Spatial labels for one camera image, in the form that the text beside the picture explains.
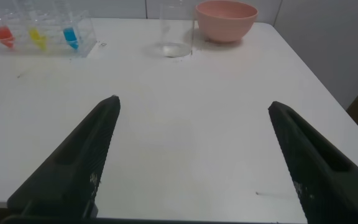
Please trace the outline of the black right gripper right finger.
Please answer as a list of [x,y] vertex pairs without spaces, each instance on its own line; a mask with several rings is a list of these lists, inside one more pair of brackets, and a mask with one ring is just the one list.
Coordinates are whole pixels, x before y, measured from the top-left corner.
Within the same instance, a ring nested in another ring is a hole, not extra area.
[[289,106],[268,113],[308,223],[358,223],[358,167]]

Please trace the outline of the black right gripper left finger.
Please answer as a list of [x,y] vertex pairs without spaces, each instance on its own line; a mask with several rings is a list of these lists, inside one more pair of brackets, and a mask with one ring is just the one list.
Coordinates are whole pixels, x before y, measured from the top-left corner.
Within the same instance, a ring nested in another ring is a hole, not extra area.
[[9,197],[8,209],[26,215],[94,218],[120,109],[118,96],[99,102]]

